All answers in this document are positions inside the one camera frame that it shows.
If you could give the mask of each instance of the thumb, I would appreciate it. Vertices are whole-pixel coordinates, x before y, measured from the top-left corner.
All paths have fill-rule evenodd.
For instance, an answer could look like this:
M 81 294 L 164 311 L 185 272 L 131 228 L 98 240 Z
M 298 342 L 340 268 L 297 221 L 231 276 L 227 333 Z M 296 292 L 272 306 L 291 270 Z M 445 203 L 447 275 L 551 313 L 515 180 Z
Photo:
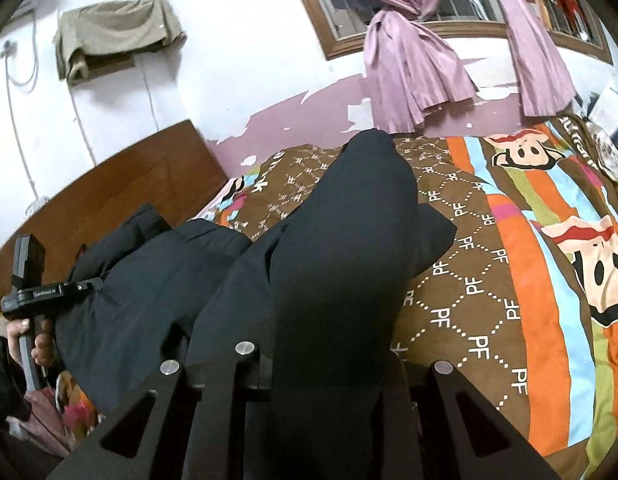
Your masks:
M 11 321 L 7 325 L 7 341 L 9 343 L 9 354 L 12 359 L 22 366 L 22 359 L 20 357 L 20 345 L 18 343 L 18 337 L 25 334 L 29 330 L 29 320 L 20 319 L 17 321 Z

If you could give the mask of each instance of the curtain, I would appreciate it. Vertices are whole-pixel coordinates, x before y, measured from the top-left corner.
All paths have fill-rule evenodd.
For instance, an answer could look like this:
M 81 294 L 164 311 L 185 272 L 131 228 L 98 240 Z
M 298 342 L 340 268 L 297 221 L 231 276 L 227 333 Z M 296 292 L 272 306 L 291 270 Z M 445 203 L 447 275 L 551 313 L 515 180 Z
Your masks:
M 499 1 L 506 16 L 506 35 L 518 75 L 522 110 L 528 117 L 554 116 L 576 94 L 569 71 L 525 0 Z
M 472 97 L 473 83 L 451 47 L 421 21 L 440 0 L 380 0 L 364 40 L 375 126 L 413 132 L 428 108 Z

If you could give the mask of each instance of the wooden headboard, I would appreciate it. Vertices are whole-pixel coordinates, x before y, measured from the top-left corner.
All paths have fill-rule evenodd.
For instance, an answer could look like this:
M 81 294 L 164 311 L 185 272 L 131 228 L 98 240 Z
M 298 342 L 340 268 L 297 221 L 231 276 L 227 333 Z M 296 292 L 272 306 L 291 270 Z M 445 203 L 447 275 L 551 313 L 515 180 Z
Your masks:
M 16 236 L 32 233 L 42 242 L 44 282 L 58 282 L 82 244 L 116 229 L 143 203 L 153 203 L 176 226 L 196 215 L 226 181 L 191 121 L 128 147 L 63 189 L 2 246 L 0 299 L 10 292 Z

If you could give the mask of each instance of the wall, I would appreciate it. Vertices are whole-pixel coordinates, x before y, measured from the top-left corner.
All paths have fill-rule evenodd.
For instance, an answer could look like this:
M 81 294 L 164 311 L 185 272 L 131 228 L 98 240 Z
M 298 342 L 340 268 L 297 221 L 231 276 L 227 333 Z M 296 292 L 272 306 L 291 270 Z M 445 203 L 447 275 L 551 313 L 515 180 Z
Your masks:
M 58 80 L 52 43 L 57 30 L 57 11 L 103 0 L 38 0 L 36 43 L 38 78 L 23 89 L 11 86 L 14 118 L 25 160 L 39 196 L 52 197 L 92 168 L 80 132 L 70 94 Z M 32 20 L 23 16 L 0 36 L 18 42 L 9 59 L 11 75 L 28 79 L 33 67 Z M 164 54 L 145 54 L 145 68 L 159 128 L 186 118 Z M 10 120 L 4 60 L 0 59 L 0 246 L 25 220 L 34 200 Z M 79 119 L 97 162 L 151 135 L 156 126 L 140 66 L 113 73 L 73 89 Z
M 326 61 L 301 0 L 169 0 L 189 41 L 169 55 L 189 117 L 230 175 L 282 148 L 338 146 L 373 124 L 362 54 Z M 428 118 L 426 134 L 489 135 L 532 123 L 521 117 L 506 40 L 452 39 L 480 87 L 474 103 Z M 585 100 L 615 67 L 561 49 Z

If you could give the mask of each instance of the bedspread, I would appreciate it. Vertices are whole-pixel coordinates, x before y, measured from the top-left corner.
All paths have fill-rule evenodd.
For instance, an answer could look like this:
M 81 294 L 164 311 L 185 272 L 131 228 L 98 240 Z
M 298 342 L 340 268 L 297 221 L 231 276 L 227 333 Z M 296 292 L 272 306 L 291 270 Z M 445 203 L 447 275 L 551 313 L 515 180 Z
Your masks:
M 395 143 L 419 202 L 458 231 L 413 279 L 393 351 L 452 362 L 562 478 L 588 476 L 618 433 L 618 185 L 586 126 L 563 116 L 513 135 Z M 338 153 L 276 153 L 201 216 L 256 238 Z

